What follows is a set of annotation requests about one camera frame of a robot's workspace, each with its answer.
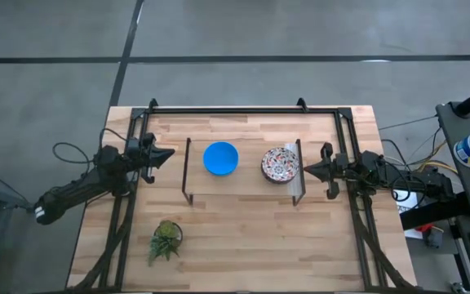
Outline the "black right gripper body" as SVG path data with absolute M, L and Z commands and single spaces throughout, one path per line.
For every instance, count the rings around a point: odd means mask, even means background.
M 344 178 L 345 169 L 348 165 L 347 154 L 336 154 L 334 158 L 331 157 L 332 155 L 333 146 L 331 143 L 326 142 L 321 147 L 321 181 L 326 182 L 328 185 L 326 196 L 329 200 L 333 200 L 339 195 L 339 184 L 335 180 Z

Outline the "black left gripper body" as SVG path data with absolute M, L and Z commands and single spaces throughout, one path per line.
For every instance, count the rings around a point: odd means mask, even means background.
M 150 152 L 155 135 L 146 133 L 142 139 L 135 137 L 126 140 L 125 158 L 128 172 L 140 172 L 140 177 L 148 184 L 155 182 L 150 164 Z

